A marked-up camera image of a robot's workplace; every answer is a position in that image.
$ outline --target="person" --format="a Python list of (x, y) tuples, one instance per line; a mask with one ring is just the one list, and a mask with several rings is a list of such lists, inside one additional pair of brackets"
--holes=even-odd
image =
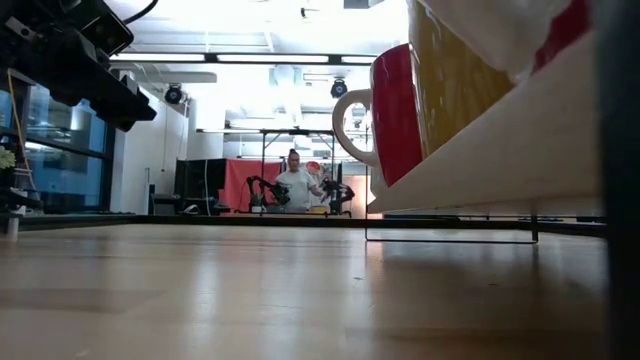
[(300, 169), (300, 154), (294, 149), (287, 158), (288, 170), (278, 175), (276, 182), (289, 189), (289, 202), (284, 205), (288, 213), (305, 213), (309, 210), (309, 193), (321, 197), (324, 192), (318, 188), (315, 180), (308, 172)]

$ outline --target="white mug handle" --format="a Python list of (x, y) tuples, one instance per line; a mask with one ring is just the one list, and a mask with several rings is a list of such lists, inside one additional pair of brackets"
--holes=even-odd
[(369, 166), (378, 167), (380, 166), (378, 154), (374, 151), (358, 149), (344, 132), (344, 114), (349, 106), (353, 104), (363, 104), (369, 109), (371, 107), (371, 89), (349, 91), (338, 99), (336, 106), (333, 108), (333, 132), (340, 145), (351, 156)]

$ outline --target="white t-shirt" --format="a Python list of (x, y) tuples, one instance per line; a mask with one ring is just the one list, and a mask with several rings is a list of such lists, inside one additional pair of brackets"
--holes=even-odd
[(315, 180), (303, 170), (298, 172), (283, 172), (278, 175), (276, 182), (289, 189), (289, 198), (291, 199), (285, 208), (288, 212), (305, 212), (309, 210), (309, 189), (316, 185)]

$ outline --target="yellow cable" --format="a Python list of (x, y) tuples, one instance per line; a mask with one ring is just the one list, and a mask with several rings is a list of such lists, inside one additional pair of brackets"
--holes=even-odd
[(27, 167), (27, 173), (29, 174), (29, 182), (31, 188), (36, 192), (36, 197), (40, 200), (40, 195), (36, 189), (36, 184), (33, 181), (33, 174), (31, 173), (31, 167), (29, 166), (29, 160), (27, 159), (27, 153), (25, 149), (25, 141), (22, 136), (22, 123), (20, 122), (20, 116), (18, 116), (18, 106), (16, 104), (16, 94), (13, 90), (13, 76), (11, 76), (11, 69), (7, 70), (7, 79), (9, 79), (9, 93), (11, 94), (11, 104), (13, 105), (13, 116), (16, 118), (16, 128), (18, 128), (18, 138), (20, 140), (20, 150), (22, 151), (22, 158), (24, 159), (24, 165)]

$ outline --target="wooden floor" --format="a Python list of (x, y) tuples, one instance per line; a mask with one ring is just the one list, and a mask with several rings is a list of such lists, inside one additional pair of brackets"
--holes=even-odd
[(544, 234), (530, 246), (365, 245), (343, 229), (23, 233), (0, 245), (0, 358), (602, 359), (605, 250)]

